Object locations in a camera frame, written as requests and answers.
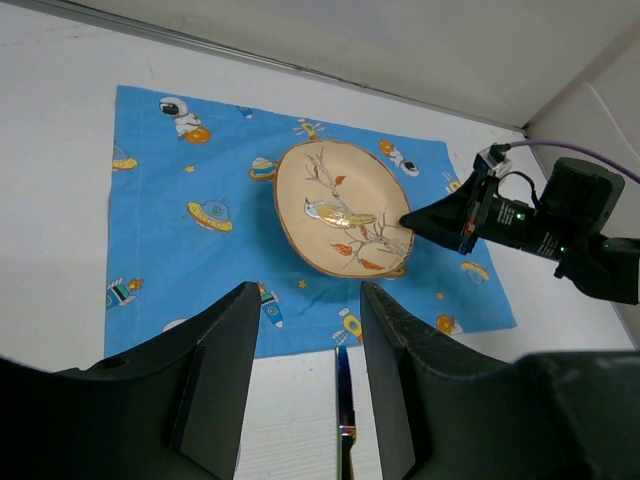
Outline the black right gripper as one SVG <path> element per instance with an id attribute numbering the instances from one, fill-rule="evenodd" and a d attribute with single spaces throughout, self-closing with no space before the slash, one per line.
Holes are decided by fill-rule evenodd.
<path id="1" fill-rule="evenodd" d="M 484 239 L 557 263 L 583 294 L 639 303 L 639 241 L 602 234 L 625 186 L 624 178 L 581 159 L 561 158 L 532 206 L 499 194 L 500 178 L 475 166 L 453 193 L 403 215 L 416 235 L 461 254 Z"/>

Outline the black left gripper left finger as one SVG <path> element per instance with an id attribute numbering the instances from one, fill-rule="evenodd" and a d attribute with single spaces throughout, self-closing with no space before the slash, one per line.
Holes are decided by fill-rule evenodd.
<path id="1" fill-rule="evenodd" d="M 230 479 L 260 320 L 253 282 L 92 367 L 1 362 L 5 479 Z"/>

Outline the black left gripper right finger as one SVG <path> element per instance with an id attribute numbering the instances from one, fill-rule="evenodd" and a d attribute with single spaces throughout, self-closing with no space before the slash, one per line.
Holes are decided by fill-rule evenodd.
<path id="1" fill-rule="evenodd" d="M 365 282 L 360 316 L 386 479 L 635 479 L 639 355 L 503 362 Z"/>

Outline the beige bird-pattern plate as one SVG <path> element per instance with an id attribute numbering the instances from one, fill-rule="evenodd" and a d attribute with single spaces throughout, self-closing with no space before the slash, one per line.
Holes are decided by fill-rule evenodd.
<path id="1" fill-rule="evenodd" d="M 274 178 L 278 219 L 294 251 L 339 278 L 401 278 L 414 233 L 399 224 L 408 197 L 389 168 L 359 146 L 311 140 L 289 148 Z"/>

